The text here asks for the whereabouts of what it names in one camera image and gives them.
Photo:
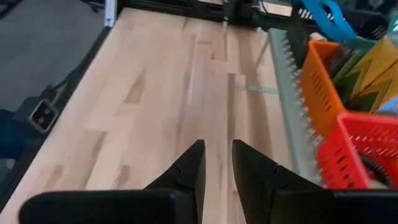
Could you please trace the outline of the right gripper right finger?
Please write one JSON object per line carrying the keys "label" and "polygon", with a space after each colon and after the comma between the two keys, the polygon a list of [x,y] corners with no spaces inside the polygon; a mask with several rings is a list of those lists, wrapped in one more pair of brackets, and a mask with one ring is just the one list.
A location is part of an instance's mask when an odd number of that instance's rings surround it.
{"label": "right gripper right finger", "polygon": [[232,160],[247,223],[397,224],[395,190],[324,189],[240,139]]}

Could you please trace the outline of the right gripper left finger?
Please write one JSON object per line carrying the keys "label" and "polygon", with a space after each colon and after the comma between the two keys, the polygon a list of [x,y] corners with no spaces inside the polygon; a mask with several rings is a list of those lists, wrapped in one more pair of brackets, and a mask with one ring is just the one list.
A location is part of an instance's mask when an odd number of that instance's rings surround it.
{"label": "right gripper left finger", "polygon": [[143,189],[54,191],[28,199],[19,223],[201,223],[205,142],[196,140]]}

